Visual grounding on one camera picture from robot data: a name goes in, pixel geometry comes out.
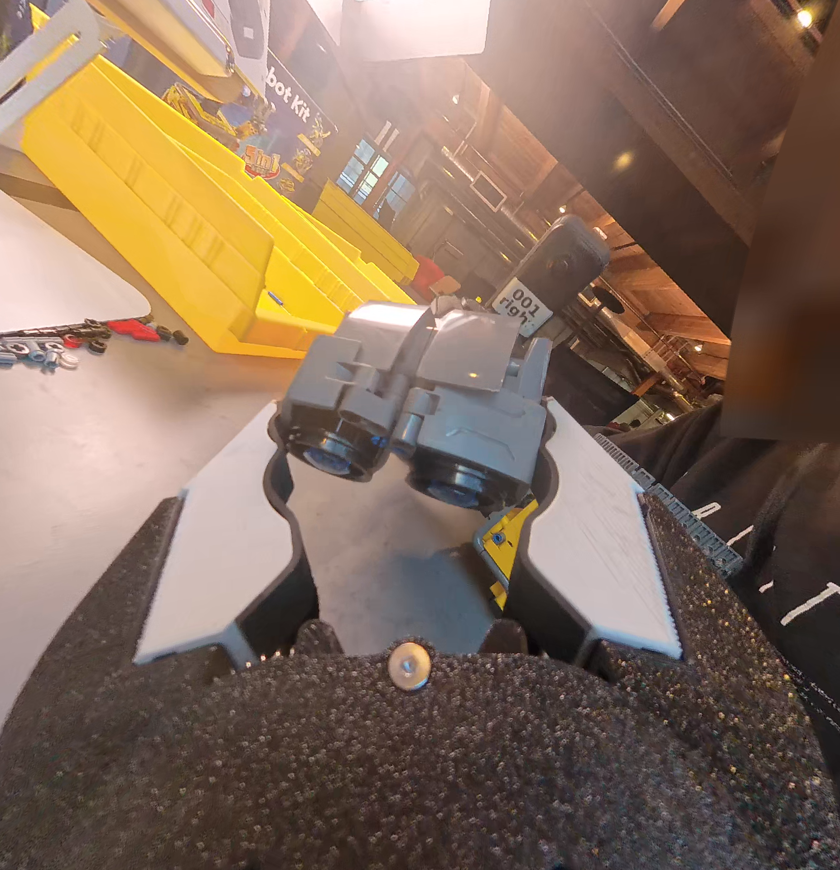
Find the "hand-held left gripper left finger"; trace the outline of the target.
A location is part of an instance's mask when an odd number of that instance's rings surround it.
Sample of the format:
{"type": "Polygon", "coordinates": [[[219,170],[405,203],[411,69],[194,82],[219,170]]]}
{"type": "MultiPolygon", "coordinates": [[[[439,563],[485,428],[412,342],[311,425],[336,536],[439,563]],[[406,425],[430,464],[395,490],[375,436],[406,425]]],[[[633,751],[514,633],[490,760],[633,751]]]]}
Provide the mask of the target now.
{"type": "Polygon", "coordinates": [[[136,665],[217,647],[255,666],[288,653],[319,614],[278,408],[264,406],[180,494],[136,665]]]}

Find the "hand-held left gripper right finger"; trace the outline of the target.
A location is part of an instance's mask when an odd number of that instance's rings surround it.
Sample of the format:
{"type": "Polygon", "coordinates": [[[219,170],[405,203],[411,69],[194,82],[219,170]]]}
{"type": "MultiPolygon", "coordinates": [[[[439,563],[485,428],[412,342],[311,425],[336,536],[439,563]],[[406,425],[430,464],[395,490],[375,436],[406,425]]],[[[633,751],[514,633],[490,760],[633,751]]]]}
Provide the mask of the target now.
{"type": "Polygon", "coordinates": [[[647,525],[644,488],[554,399],[515,557],[515,620],[554,659],[601,642],[668,659],[684,642],[647,525]]]}

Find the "yellow toy robot body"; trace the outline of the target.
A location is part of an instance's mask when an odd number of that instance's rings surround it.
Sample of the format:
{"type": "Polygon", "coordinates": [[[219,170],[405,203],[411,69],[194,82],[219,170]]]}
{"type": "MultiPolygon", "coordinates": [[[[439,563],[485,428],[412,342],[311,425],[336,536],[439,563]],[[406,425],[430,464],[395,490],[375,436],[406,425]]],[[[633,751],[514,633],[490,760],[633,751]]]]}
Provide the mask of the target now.
{"type": "MultiPolygon", "coordinates": [[[[667,508],[721,578],[729,579],[741,571],[743,557],[733,545],[723,541],[704,522],[707,511],[689,510],[665,486],[658,483],[653,475],[604,435],[597,434],[594,440],[644,493],[654,495],[667,508]]],[[[473,537],[474,548],[493,576],[491,597],[500,612],[506,603],[523,525],[537,507],[537,500],[532,494],[528,494],[509,511],[492,514],[473,537]]]]}

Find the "grey Lego engine assembly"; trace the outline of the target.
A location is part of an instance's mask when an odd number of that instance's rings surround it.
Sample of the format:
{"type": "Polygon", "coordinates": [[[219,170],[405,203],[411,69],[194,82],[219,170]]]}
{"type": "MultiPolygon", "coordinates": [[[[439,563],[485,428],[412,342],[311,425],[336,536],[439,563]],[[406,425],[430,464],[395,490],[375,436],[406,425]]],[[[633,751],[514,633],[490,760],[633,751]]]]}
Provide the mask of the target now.
{"type": "Polygon", "coordinates": [[[415,491],[489,515],[530,490],[552,343],[460,305],[369,302],[315,338],[275,416],[287,452],[367,483],[395,456],[415,491]]]}

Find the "grey desk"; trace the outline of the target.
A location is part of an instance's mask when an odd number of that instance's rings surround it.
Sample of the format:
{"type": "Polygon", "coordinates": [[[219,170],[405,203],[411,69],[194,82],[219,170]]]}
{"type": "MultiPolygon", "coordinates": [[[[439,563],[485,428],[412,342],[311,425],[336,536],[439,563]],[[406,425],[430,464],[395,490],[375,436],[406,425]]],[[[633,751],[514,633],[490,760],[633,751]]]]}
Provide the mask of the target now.
{"type": "MultiPolygon", "coordinates": [[[[0,732],[49,641],[154,507],[275,397],[291,361],[116,337],[74,371],[0,367],[0,732]]],[[[290,460],[321,615],[351,654],[407,636],[475,651],[494,618],[472,512],[290,460]]]]}

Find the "stack of yellow bins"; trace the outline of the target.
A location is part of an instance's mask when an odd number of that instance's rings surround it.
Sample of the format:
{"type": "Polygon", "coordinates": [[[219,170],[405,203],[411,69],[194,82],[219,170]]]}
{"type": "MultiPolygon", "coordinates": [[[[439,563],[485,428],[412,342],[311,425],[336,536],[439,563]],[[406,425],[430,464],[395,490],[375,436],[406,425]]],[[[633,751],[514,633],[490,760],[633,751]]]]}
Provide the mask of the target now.
{"type": "Polygon", "coordinates": [[[414,279],[419,268],[414,256],[331,180],[311,214],[356,248],[363,262],[377,266],[398,285],[409,285],[414,279]]]}

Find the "red and black toy pieces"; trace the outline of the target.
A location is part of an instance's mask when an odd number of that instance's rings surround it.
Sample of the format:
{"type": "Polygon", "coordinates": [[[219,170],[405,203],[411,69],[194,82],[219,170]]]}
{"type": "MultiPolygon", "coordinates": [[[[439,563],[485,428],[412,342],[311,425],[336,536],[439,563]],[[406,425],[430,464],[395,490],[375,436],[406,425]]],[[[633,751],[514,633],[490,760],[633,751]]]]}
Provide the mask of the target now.
{"type": "Polygon", "coordinates": [[[84,348],[97,355],[107,352],[113,336],[123,336],[143,343],[174,343],[178,346],[189,343],[185,332],[172,331],[155,323],[150,317],[110,321],[86,319],[78,324],[57,327],[55,334],[66,347],[84,348]]]}

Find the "yellow plastic bin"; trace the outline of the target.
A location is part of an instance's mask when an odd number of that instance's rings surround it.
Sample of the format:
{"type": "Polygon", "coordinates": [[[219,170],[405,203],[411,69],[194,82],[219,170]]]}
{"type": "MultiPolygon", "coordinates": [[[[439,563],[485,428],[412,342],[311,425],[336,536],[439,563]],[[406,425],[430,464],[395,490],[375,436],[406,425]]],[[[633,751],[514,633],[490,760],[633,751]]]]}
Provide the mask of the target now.
{"type": "Polygon", "coordinates": [[[250,178],[237,164],[225,170],[186,146],[183,150],[270,237],[260,296],[265,307],[329,328],[367,302],[413,304],[377,266],[363,262],[356,248],[265,181],[250,178]],[[268,290],[284,301],[283,307],[268,290]]]}
{"type": "Polygon", "coordinates": [[[111,62],[25,127],[25,154],[211,350],[295,359],[339,326],[263,305],[270,237],[183,147],[225,170],[243,161],[111,62]]]}

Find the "pile of grey toy pieces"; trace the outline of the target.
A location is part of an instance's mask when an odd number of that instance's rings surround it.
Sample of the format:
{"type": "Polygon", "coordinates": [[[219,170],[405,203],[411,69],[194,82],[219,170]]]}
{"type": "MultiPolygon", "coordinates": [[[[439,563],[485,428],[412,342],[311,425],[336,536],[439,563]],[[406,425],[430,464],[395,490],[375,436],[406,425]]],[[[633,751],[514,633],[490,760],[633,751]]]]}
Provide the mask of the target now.
{"type": "Polygon", "coordinates": [[[69,351],[65,339],[60,336],[0,336],[0,368],[16,364],[42,372],[74,371],[79,366],[79,359],[69,351]]]}

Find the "blue toy kit box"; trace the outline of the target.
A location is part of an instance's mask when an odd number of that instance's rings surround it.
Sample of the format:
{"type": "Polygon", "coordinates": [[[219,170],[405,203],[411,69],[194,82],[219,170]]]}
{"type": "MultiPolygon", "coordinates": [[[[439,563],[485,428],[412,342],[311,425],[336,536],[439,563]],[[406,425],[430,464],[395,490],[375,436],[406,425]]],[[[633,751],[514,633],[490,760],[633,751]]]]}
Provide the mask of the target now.
{"type": "Polygon", "coordinates": [[[246,175],[297,203],[324,144],[338,129],[271,51],[264,72],[261,97],[219,104],[176,82],[163,101],[241,158],[246,175]]]}

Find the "white book stand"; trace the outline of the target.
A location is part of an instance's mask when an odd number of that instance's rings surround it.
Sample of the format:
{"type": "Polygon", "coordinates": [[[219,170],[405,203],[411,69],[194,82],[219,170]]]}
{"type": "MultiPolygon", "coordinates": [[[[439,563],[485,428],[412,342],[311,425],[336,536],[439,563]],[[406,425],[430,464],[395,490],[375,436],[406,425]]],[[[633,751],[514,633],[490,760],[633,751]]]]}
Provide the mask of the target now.
{"type": "MultiPolygon", "coordinates": [[[[29,2],[0,2],[0,145],[21,148],[32,113],[128,36],[201,93],[250,89],[230,39],[196,2],[66,2],[33,29],[29,2]]],[[[0,189],[0,332],[150,313],[124,278],[0,189]]]]}

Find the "instruction booklet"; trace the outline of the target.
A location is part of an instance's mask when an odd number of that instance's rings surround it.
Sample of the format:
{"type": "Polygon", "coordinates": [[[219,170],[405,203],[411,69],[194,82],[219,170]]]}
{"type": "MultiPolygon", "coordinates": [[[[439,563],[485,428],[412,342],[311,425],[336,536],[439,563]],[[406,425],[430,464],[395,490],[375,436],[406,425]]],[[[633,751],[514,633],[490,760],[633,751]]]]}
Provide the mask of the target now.
{"type": "Polygon", "coordinates": [[[262,96],[269,18],[257,1],[165,1],[167,45],[208,98],[262,96]]]}

